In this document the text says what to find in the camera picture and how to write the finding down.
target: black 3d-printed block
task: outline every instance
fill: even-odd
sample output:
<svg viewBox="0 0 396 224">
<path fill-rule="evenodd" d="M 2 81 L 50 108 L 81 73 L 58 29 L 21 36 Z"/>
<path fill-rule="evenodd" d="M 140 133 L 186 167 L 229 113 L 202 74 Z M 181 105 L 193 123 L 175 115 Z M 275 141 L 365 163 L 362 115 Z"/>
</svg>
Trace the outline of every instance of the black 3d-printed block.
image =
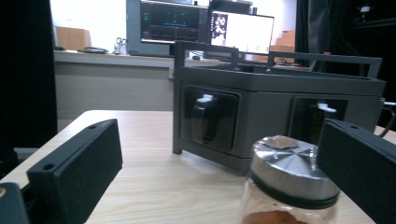
<svg viewBox="0 0 396 224">
<path fill-rule="evenodd" d="M 326 119 L 318 167 L 375 223 L 396 223 L 396 146 L 351 123 Z"/>
<path fill-rule="evenodd" d="M 0 223 L 30 223 L 20 188 L 15 183 L 0 184 Z"/>
<path fill-rule="evenodd" d="M 84 223 L 122 168 L 116 119 L 95 123 L 27 171 L 50 223 Z"/>
</svg>

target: cardboard box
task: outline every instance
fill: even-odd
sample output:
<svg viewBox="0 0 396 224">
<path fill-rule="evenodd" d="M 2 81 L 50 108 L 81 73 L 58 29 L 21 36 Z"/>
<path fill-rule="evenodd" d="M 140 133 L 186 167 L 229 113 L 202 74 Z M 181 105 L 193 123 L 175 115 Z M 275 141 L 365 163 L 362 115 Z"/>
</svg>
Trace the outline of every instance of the cardboard box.
<svg viewBox="0 0 396 224">
<path fill-rule="evenodd" d="M 295 47 L 295 36 L 295 30 L 283 31 L 282 37 L 276 40 L 276 44 L 279 46 Z"/>
<path fill-rule="evenodd" d="M 56 45 L 65 49 L 84 49 L 91 46 L 90 32 L 84 29 L 55 27 Z"/>
</svg>

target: metal lid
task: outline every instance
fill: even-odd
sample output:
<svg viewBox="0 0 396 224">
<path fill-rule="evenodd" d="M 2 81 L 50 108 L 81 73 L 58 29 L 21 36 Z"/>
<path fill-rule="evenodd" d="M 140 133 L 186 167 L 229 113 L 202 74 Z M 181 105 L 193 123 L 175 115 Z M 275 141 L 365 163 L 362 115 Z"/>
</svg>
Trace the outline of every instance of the metal lid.
<svg viewBox="0 0 396 224">
<path fill-rule="evenodd" d="M 286 136 L 253 145 L 253 181 L 283 203 L 306 208 L 333 205 L 340 189 L 317 167 L 318 147 Z"/>
</svg>

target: glass jar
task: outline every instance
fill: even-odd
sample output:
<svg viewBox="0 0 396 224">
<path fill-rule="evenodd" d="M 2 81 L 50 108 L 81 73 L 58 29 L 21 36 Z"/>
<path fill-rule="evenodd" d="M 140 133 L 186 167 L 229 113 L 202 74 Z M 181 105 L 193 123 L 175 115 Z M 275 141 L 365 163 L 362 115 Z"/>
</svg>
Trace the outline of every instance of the glass jar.
<svg viewBox="0 0 396 224">
<path fill-rule="evenodd" d="M 256 142 L 241 223 L 334 223 L 340 189 L 316 166 L 317 150 L 280 135 Z"/>
</svg>

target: monitor screen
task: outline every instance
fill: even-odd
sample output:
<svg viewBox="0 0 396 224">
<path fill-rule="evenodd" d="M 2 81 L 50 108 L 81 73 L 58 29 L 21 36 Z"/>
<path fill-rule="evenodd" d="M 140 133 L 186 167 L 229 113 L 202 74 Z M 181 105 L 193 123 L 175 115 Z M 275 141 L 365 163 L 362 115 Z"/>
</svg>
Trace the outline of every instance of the monitor screen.
<svg viewBox="0 0 396 224">
<path fill-rule="evenodd" d="M 149 0 L 140 6 L 142 43 L 206 42 L 207 7 Z"/>
<path fill-rule="evenodd" d="M 268 54 L 274 17 L 213 11 L 211 44 L 238 48 L 249 54 Z"/>
</svg>

